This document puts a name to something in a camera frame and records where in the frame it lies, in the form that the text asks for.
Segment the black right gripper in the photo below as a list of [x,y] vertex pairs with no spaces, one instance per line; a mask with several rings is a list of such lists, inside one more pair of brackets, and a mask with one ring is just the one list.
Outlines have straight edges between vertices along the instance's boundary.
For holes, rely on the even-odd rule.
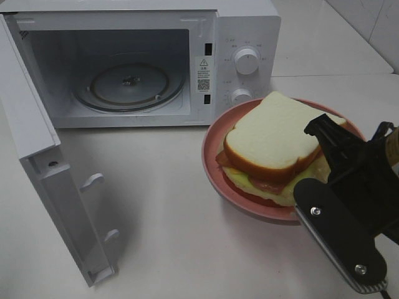
[[311,120],[304,133],[317,138],[330,165],[329,184],[351,215],[372,237],[398,242],[398,138],[365,142],[326,113]]

